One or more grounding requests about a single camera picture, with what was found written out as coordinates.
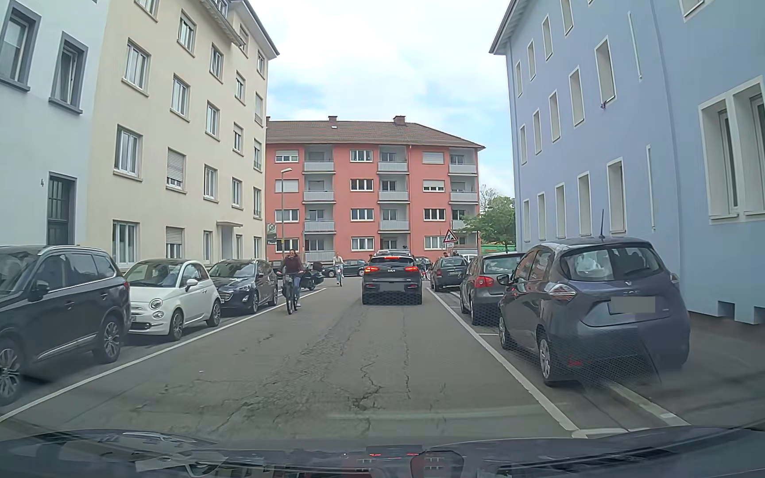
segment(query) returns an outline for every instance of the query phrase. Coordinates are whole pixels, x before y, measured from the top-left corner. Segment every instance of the cloud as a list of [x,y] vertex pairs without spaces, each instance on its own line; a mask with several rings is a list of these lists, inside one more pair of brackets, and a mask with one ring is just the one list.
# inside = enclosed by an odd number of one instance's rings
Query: cloud
[[281,54],[273,119],[406,115],[486,146],[481,183],[513,192],[506,68],[487,53],[506,0],[253,0]]

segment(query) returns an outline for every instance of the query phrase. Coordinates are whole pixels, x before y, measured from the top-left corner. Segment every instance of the gray window trim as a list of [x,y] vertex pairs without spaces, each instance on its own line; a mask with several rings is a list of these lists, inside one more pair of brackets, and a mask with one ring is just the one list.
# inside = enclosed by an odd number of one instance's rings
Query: gray window trim
[[37,42],[37,30],[40,28],[41,17],[16,0],[10,1],[6,11],[8,13],[2,22],[2,31],[0,32],[0,55],[2,54],[2,43],[5,39],[5,29],[8,27],[11,16],[16,15],[19,19],[26,21],[29,24],[29,28],[26,38],[26,51],[24,53],[25,60],[23,60],[22,71],[19,72],[19,79],[12,80],[0,73],[0,82],[28,92],[31,91],[31,87],[28,86],[28,76],[31,73],[31,58],[34,56],[34,45]]
[[[61,54],[64,53],[64,47],[74,49],[78,52],[78,58],[76,59],[76,80],[72,85],[72,103],[59,100],[55,98],[55,85],[58,84],[58,77],[60,76],[61,68]],[[69,112],[75,114],[82,114],[84,111],[79,108],[81,105],[81,89],[84,85],[84,68],[88,59],[88,46],[79,40],[72,38],[65,31],[61,31],[61,42],[58,46],[58,60],[55,61],[55,73],[52,82],[52,92],[49,94],[49,103],[58,105]]]

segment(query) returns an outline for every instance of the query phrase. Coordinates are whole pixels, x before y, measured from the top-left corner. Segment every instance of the apartment building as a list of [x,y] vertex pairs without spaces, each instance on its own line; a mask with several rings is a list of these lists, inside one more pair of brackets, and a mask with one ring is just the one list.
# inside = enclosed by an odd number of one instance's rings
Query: apartment building
[[0,0],[0,245],[86,236],[108,3]]
[[765,325],[765,4],[513,0],[490,51],[519,248],[603,214],[653,242],[690,310]]
[[247,0],[111,2],[86,244],[144,258],[263,256],[264,115],[276,50]]
[[[265,169],[267,221],[307,261],[367,259],[378,249],[441,256],[448,229],[478,212],[481,145],[405,116],[391,122],[271,121]],[[456,247],[476,252],[477,235]]]

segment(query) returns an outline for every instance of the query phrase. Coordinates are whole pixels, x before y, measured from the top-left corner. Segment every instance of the brake light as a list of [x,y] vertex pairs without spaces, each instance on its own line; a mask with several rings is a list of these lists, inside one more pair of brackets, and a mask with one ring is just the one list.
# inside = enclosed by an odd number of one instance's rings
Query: brake light
[[486,276],[477,277],[474,281],[474,288],[490,288],[495,285],[495,279]]

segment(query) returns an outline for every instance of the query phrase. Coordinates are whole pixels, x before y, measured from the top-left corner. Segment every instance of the black suv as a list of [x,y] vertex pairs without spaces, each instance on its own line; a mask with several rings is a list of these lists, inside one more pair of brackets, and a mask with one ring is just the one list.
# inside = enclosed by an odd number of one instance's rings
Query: black suv
[[128,283],[106,252],[0,247],[0,405],[16,400],[39,362],[88,350],[116,361],[130,324]]

